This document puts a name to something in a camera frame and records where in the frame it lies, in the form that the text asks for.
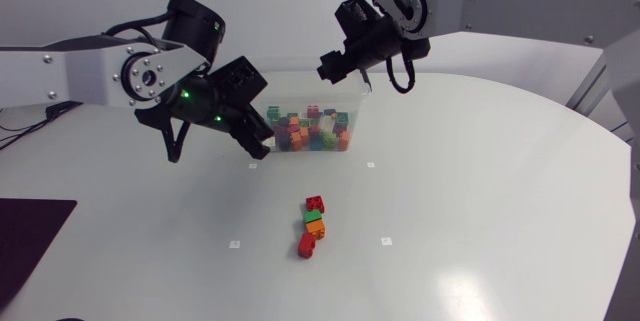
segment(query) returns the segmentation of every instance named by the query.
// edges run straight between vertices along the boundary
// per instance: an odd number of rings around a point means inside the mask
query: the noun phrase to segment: red block
[[[307,211],[314,209],[318,209],[320,210],[320,213],[324,213],[324,202],[322,202],[322,197],[313,196],[307,198]]]
[[[313,249],[316,247],[316,238],[312,234],[305,232],[298,244],[298,256],[309,258],[313,256]]]

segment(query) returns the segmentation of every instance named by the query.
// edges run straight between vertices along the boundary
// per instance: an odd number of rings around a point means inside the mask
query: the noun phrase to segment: orange block
[[[340,134],[340,140],[338,140],[338,150],[345,151],[349,147],[349,141],[351,141],[349,131],[343,131]]]
[[[302,138],[302,146],[309,145],[309,128],[308,127],[300,128],[300,138]]]
[[[307,232],[312,234],[317,240],[324,238],[325,230],[322,219],[309,222],[307,224]]]
[[[302,150],[302,137],[300,133],[294,132],[291,134],[291,143],[293,144],[293,151]]]

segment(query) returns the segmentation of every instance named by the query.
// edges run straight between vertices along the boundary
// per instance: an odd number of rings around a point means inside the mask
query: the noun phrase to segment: green block
[[[320,210],[314,209],[304,213],[304,223],[309,223],[309,222],[320,220],[320,219],[322,219],[322,214],[320,213]]]
[[[280,107],[269,106],[267,109],[267,118],[271,121],[278,121],[280,119]]]
[[[338,136],[334,133],[323,133],[322,142],[324,143],[324,147],[334,149],[338,144]]]
[[[338,112],[336,115],[336,124],[340,126],[349,125],[349,114],[346,112]]]

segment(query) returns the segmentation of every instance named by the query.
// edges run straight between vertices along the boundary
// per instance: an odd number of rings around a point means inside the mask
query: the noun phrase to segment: toy building block
[[[345,131],[347,131],[347,126],[342,126],[342,125],[336,124],[333,127],[333,133],[338,135],[338,137],[340,137],[340,135]]]
[[[312,119],[320,118],[322,114],[320,113],[320,108],[318,106],[308,106],[307,107],[307,117]]]
[[[267,118],[270,121],[278,122],[278,120],[280,120],[280,107],[269,106],[269,108],[267,109]]]
[[[303,233],[298,244],[298,256],[310,258],[313,256],[314,248],[316,248],[316,238],[308,232]]]
[[[276,144],[280,150],[289,151],[291,148],[291,135],[286,131],[280,135],[276,135]]]
[[[336,116],[336,125],[345,127],[349,125],[349,114],[346,112],[338,112]]]
[[[291,126],[289,126],[289,128],[287,129],[287,131],[289,131],[290,133],[299,132],[299,131],[300,131],[300,126],[298,126],[298,125],[291,125]]]
[[[322,142],[324,147],[333,150],[338,145],[338,136],[334,133],[323,134]]]
[[[349,148],[349,141],[351,141],[351,135],[349,131],[345,131],[340,134],[340,140],[338,141],[338,150],[345,151]]]
[[[300,137],[298,132],[291,134],[291,143],[293,144],[293,151],[302,150],[302,137]]]
[[[322,214],[318,209],[313,209],[304,213],[304,223],[309,223],[320,219],[322,219]]]
[[[335,126],[335,124],[336,120],[331,118],[331,116],[322,116],[322,119],[320,120],[320,133],[333,133],[333,126]]]
[[[316,238],[316,240],[320,240],[321,238],[324,238],[325,228],[324,228],[324,222],[322,222],[322,219],[309,222],[308,224],[306,224],[306,226],[307,226],[307,232],[312,234],[313,237]]]
[[[302,138],[302,146],[309,146],[309,129],[300,127],[300,137]]]
[[[320,136],[311,138],[311,141],[309,142],[309,150],[322,151],[322,149],[324,149],[324,143],[322,143]]]
[[[322,196],[307,197],[307,211],[320,210],[320,213],[324,213],[324,202],[322,202]]]

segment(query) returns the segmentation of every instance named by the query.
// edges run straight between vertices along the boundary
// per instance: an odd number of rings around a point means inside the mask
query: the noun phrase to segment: stacked blocks
[[[314,196],[307,198],[306,206],[307,212],[304,213],[304,223],[307,232],[303,233],[300,238],[298,256],[308,259],[313,256],[316,240],[324,238],[326,230],[322,222],[322,213],[324,213],[322,197]]]

